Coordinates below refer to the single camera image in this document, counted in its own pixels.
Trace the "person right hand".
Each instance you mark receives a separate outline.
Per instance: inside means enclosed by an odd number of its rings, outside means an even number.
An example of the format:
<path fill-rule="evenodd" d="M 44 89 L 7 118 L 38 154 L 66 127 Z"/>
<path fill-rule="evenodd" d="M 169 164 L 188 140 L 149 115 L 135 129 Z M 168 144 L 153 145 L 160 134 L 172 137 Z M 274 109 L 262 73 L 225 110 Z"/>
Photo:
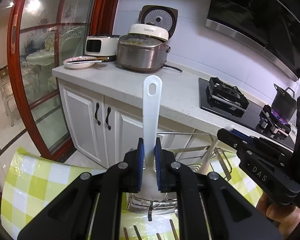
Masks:
<path fill-rule="evenodd" d="M 283 239 L 287 239 L 300 223 L 300 209 L 294 205 L 279 206 L 270 201 L 269 196 L 263 192 L 256 208 L 267 218 L 278 222 L 278 230 Z"/>

